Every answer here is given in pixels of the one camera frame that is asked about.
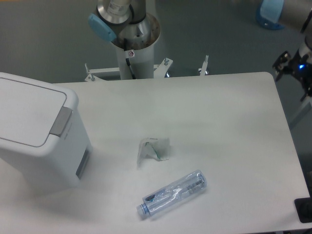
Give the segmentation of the silver robot arm blue cap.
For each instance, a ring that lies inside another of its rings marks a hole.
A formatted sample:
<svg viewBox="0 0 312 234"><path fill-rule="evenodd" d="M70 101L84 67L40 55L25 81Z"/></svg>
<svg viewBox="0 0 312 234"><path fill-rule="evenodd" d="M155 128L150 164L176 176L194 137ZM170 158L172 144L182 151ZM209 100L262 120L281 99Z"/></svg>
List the silver robot arm blue cap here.
<svg viewBox="0 0 312 234"><path fill-rule="evenodd" d="M88 24L107 42L146 43L151 39L145 0L99 0Z"/></svg>

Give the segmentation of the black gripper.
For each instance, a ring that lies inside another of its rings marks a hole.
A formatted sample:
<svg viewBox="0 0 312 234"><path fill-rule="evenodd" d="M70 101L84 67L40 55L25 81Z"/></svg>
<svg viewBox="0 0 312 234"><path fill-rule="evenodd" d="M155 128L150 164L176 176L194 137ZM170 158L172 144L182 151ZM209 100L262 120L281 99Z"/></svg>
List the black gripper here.
<svg viewBox="0 0 312 234"><path fill-rule="evenodd" d="M300 101L312 96L312 62L308 61L311 58L310 52L300 55L297 51L291 57L288 51L285 51L273 63L273 69L276 71L275 81L279 81L283 75L291 75L300 82L304 90Z"/></svg>

